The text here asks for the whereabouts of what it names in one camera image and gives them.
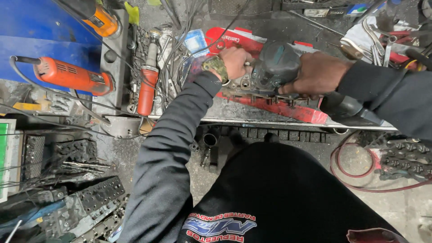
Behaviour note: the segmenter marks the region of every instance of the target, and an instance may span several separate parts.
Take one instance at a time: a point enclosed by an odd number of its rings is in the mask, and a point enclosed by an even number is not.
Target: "black sleeve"
[[[118,242],[175,242],[192,209],[189,161],[196,128],[222,84],[202,72],[169,104],[142,143]]]
[[[432,72],[411,72],[356,62],[337,91],[365,102],[403,134],[432,140]]]

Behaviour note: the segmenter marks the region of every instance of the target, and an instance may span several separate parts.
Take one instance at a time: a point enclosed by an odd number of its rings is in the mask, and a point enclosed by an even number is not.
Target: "orange angle grinder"
[[[106,11],[96,0],[54,1],[81,18],[102,37],[115,39],[121,33],[121,24],[119,24],[117,17]]]
[[[140,93],[138,95],[137,113],[140,115],[150,115],[153,108],[153,98],[155,97],[155,86],[158,81],[159,70],[156,67],[156,56],[158,53],[158,45],[161,34],[157,30],[150,31],[150,45],[147,55],[146,64],[141,67]]]
[[[44,82],[104,96],[114,90],[114,79],[108,73],[95,73],[53,58],[17,56],[16,61],[33,64],[36,77]]]

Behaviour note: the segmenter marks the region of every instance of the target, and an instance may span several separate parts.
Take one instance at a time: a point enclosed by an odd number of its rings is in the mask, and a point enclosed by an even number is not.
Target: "red die grinder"
[[[155,86],[158,81],[159,70],[156,68],[156,56],[160,32],[157,30],[150,31],[150,45],[147,55],[146,64],[141,67],[140,94],[138,95],[137,113],[140,115],[150,115],[153,108],[153,98],[155,97]]]
[[[114,79],[108,73],[98,74],[48,57],[17,56],[16,61],[33,64],[36,77],[47,83],[87,91],[94,96],[104,96],[114,89]]]

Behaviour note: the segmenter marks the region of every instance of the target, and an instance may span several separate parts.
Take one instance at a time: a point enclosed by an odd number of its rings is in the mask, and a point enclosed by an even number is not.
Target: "black sweatshirt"
[[[192,205],[189,145],[221,83],[203,72],[187,83],[142,143],[118,242],[347,242],[348,230],[384,228],[383,218],[305,151],[254,143],[227,161]],[[362,61],[338,92],[371,104],[408,136],[432,138],[432,74]]]

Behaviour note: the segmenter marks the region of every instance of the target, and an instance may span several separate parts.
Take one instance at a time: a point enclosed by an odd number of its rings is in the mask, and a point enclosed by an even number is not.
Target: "hand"
[[[225,49],[219,53],[219,57],[225,63],[229,79],[240,78],[245,75],[246,72],[252,72],[252,67],[245,67],[245,62],[252,62],[253,58],[251,54],[246,52],[243,48],[231,47]]]
[[[334,91],[353,63],[343,61],[320,51],[300,57],[297,79],[279,88],[279,94],[299,93],[317,99],[318,95]]]

